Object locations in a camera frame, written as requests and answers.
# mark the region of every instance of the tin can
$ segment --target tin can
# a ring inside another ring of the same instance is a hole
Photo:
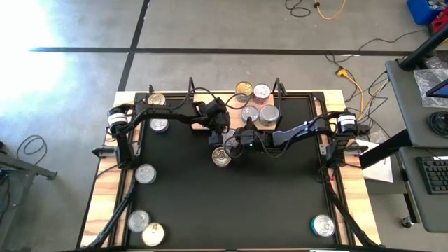
[[[143,232],[148,227],[151,217],[143,210],[133,211],[127,219],[127,226],[133,232]]]
[[[148,227],[141,233],[143,243],[147,246],[157,246],[163,241],[165,230],[159,223],[149,223]]]
[[[325,214],[319,214],[311,220],[311,230],[320,237],[330,237],[335,233],[335,222]]]
[[[226,167],[232,160],[225,152],[224,147],[217,147],[211,154],[211,159],[219,167]]]
[[[226,148],[231,148],[231,147],[235,147],[235,146],[238,145],[237,140],[233,137],[234,134],[235,134],[235,130],[234,129],[229,129],[229,132],[222,133],[222,135],[223,135],[223,144],[227,141],[227,139],[232,137],[229,141],[227,141],[227,143],[225,145]]]
[[[148,98],[148,104],[165,105],[166,99],[163,94],[155,93]]]
[[[242,81],[235,86],[235,93],[237,94],[245,94],[245,95],[237,95],[235,98],[238,102],[246,103],[253,93],[252,84]]]
[[[257,104],[265,104],[271,95],[271,89],[266,84],[258,84],[253,88],[252,100]]]
[[[247,118],[251,117],[252,121],[255,122],[258,120],[258,116],[260,113],[258,112],[258,108],[254,106],[245,106],[241,109],[241,120],[243,122],[247,122]]]
[[[260,123],[264,126],[274,125],[279,117],[280,111],[274,105],[266,105],[260,109]]]
[[[139,183],[149,184],[154,182],[157,171],[150,164],[142,164],[135,170],[135,180]]]
[[[157,133],[162,133],[168,130],[168,119],[156,119],[149,120],[149,126]]]

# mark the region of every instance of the computer keyboard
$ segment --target computer keyboard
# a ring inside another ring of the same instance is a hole
[[[448,193],[448,159],[417,157],[416,161],[428,193]]]

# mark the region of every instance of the wooden board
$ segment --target wooden board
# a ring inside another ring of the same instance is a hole
[[[289,90],[288,92],[323,92],[325,95],[325,105],[327,111],[342,111],[345,109],[344,97],[342,96],[341,90]],[[114,106],[123,103],[133,103],[136,93],[138,92],[117,92],[115,96]],[[318,111],[321,111],[321,107],[318,102],[316,103],[316,108],[318,109]],[[134,134],[135,141],[137,140],[136,137],[138,137],[138,135],[139,134],[137,132],[136,134]],[[106,143],[108,145],[116,144],[114,142]],[[346,156],[346,162],[352,165],[360,165],[359,159],[357,157]],[[99,172],[115,164],[116,159],[114,157],[105,158],[100,162]],[[379,244],[380,239],[375,223],[375,217],[373,216],[372,212],[369,195],[365,186],[363,171],[359,168],[345,166],[341,168],[341,175],[350,214],[369,236],[369,238]],[[119,180],[119,169],[112,169],[111,171],[108,171],[97,179],[94,185],[90,208],[88,209],[87,222],[83,230],[81,246],[87,246],[90,242],[92,242],[97,234],[102,231],[103,227],[112,216],[116,193],[118,191]],[[121,245],[121,237],[123,236],[124,228],[126,228],[124,226],[124,217],[125,213],[121,216],[118,223],[119,228],[117,230],[117,235],[115,236],[115,245],[117,246]],[[342,241],[344,244],[347,244],[347,236],[344,234],[344,222],[338,211],[337,218],[339,228],[342,231]]]
[[[234,95],[234,93],[216,94],[216,96],[220,97],[224,102],[226,102],[232,95]],[[213,100],[213,97],[208,93],[205,93],[205,94],[197,93],[197,94],[195,94],[195,97],[193,100],[195,102],[205,102],[207,104],[207,103],[211,102],[211,100]],[[244,105],[244,103],[237,101],[236,98],[233,98],[229,101],[228,105],[230,105],[234,108],[239,108],[239,107],[242,107]],[[262,107],[264,107],[265,105],[274,105],[274,96],[271,94],[269,96],[269,99],[267,100],[266,104],[257,104],[252,99],[250,99],[249,103],[247,105],[254,106],[258,109],[258,111],[260,111],[260,109]],[[227,111],[230,114],[230,128],[231,129],[237,129],[239,127],[244,127],[246,125],[246,123],[241,120],[241,111],[242,111],[241,109],[233,109],[233,108],[227,107]],[[257,129],[259,129],[259,130],[275,130],[275,125],[267,127],[267,126],[262,125],[258,120],[255,122],[255,126],[257,126]],[[202,125],[197,124],[197,123],[191,125],[191,127],[194,130],[207,130],[206,127],[203,127]]]

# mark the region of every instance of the concrete floor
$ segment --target concrete floor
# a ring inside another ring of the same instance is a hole
[[[23,52],[29,47],[124,47],[131,44],[143,0],[31,1],[12,3],[4,16],[17,21],[5,33],[17,42],[2,41],[7,50],[0,92],[0,139],[12,153],[30,134],[48,143],[41,166],[58,171],[55,181],[35,180],[13,231],[12,249],[32,251],[73,249],[78,239],[98,159],[90,150],[104,137],[106,110],[111,107],[126,54]],[[321,2],[326,15],[338,1]],[[357,50],[381,37],[423,29],[413,23],[404,0],[348,1],[333,21],[322,20],[304,1],[311,15],[289,15],[277,0],[152,0],[138,46],[173,48],[271,48]],[[19,22],[14,11],[21,11]],[[368,50],[413,50],[428,37],[413,34],[394,44],[375,42]],[[343,63],[363,88],[396,57],[353,57]],[[154,55],[137,54],[126,90],[185,90],[188,77],[197,86],[232,89],[241,80],[273,83],[288,89],[341,89],[348,97],[354,87],[334,72],[324,56],[280,55]],[[389,97],[372,116],[389,134],[403,127],[391,87]],[[347,106],[359,107],[359,97]],[[402,229],[407,215],[399,195],[373,195],[371,202],[383,244],[392,248],[443,251],[448,235],[431,234],[421,225]]]

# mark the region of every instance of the can lid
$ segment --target can lid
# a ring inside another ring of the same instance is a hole
[[[148,98],[148,103],[149,104],[155,104],[155,105],[164,105],[165,104],[165,96],[163,94],[160,94],[160,93],[152,94]]]
[[[225,143],[225,141],[227,139],[229,139],[230,137],[232,137],[235,134],[235,130],[234,129],[229,129],[229,132],[227,133],[222,133],[223,135],[223,144]],[[238,145],[238,141],[232,137],[229,141],[227,141],[227,144],[225,145],[225,147],[235,147]]]
[[[237,94],[245,94],[245,95],[252,95],[253,87],[252,84],[242,81],[237,84],[235,87],[235,92]]]
[[[320,214],[313,218],[311,228],[316,234],[329,237],[335,233],[335,222],[329,216]]]
[[[135,179],[139,183],[152,183],[157,176],[157,171],[150,164],[142,164],[135,171]]]
[[[241,110],[241,117],[243,118],[244,121],[246,121],[248,117],[252,117],[252,121],[255,122],[258,119],[258,116],[259,116],[258,108],[254,106],[245,106]]]
[[[147,246],[157,246],[165,237],[165,230],[159,223],[149,223],[148,227],[141,233],[141,238]]]
[[[256,97],[261,98],[261,99],[268,98],[269,95],[271,94],[271,89],[266,84],[263,84],[263,83],[257,84],[253,88],[253,94]]]
[[[127,226],[133,232],[143,232],[148,227],[151,218],[143,210],[133,211],[127,219]]]
[[[211,154],[211,158],[219,167],[226,167],[232,160],[225,152],[224,147],[217,147]]]
[[[274,105],[266,105],[260,110],[260,117],[266,121],[274,122],[279,119],[280,111]]]
[[[155,130],[156,132],[162,131],[168,127],[168,119],[153,118],[149,120],[149,125],[151,129]]]

